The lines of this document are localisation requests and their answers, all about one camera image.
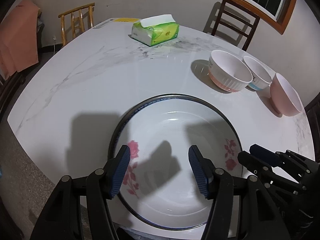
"white marble table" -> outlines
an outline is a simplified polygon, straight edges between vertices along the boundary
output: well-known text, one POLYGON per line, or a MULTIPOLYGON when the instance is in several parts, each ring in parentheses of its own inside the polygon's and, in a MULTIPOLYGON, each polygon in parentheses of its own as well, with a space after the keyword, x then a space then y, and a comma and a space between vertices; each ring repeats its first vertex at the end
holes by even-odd
MULTIPOLYGON (((314 160, 304 112, 279 117, 269 104, 268 91, 223 93, 209 80, 205 65, 212 50, 223 49, 239 58, 246 52, 183 26, 177 39, 150 48, 129 37, 131 26, 111 19, 73 40, 40 69, 10 112, 15 136, 52 182, 102 167, 121 116, 137 103, 167 93, 192 95, 214 105, 233 124, 243 150, 257 143, 314 160)), ((115 222, 158 236, 199 239, 204 229, 153 228, 130 214, 117 197, 109 208, 115 222)))

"plate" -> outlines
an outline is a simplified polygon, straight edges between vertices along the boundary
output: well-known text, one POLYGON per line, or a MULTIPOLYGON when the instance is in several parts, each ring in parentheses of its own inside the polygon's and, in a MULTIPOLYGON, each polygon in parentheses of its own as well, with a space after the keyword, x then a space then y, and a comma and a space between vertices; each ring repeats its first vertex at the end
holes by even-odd
POLYGON ((119 198, 154 227, 185 230, 206 223, 212 201, 200 194, 188 149, 241 177, 241 145, 228 119, 209 103, 188 95, 161 95, 130 109, 110 142, 109 158, 127 144, 131 160, 119 198))

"metal pin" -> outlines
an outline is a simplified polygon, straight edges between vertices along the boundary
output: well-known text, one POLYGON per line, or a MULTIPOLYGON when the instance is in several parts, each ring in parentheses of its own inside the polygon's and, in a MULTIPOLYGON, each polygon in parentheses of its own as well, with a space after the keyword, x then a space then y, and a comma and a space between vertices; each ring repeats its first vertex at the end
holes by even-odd
POLYGON ((258 180, 258 178, 254 175, 250 175, 249 180, 251 180, 252 182, 256 182, 258 180))
POLYGON ((67 182, 69 179, 70 179, 70 177, 69 177, 68 175, 64 175, 64 176, 61 178, 61 181, 67 182))
POLYGON ((215 169, 215 172, 216 172, 217 174, 219 174, 219 175, 222 175, 222 174, 224 173, 224 170, 221 169, 221 168, 216 168, 216 169, 215 169))
POLYGON ((104 169, 97 169, 94 173, 96 175, 102 175, 104 173, 104 169))

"blue stripe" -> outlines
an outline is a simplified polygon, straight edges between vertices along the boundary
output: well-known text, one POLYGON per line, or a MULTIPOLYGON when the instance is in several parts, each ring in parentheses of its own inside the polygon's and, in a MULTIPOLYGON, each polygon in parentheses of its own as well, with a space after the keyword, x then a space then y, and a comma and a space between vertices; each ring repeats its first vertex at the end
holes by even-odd
POLYGON ((254 90, 262 90, 262 88, 258 88, 257 86, 255 86, 254 84, 252 84, 252 83, 250 83, 250 84, 248 84, 248 87, 250 87, 250 88, 252 88, 252 89, 254 89, 254 90))

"pink cloth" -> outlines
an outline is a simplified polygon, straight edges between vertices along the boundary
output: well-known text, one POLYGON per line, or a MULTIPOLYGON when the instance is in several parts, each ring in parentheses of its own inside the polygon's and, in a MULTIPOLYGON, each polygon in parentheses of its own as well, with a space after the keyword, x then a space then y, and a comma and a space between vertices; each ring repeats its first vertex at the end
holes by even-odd
POLYGON ((23 0, 0 24, 0 68, 5 79, 38 63, 38 11, 30 0, 23 0))

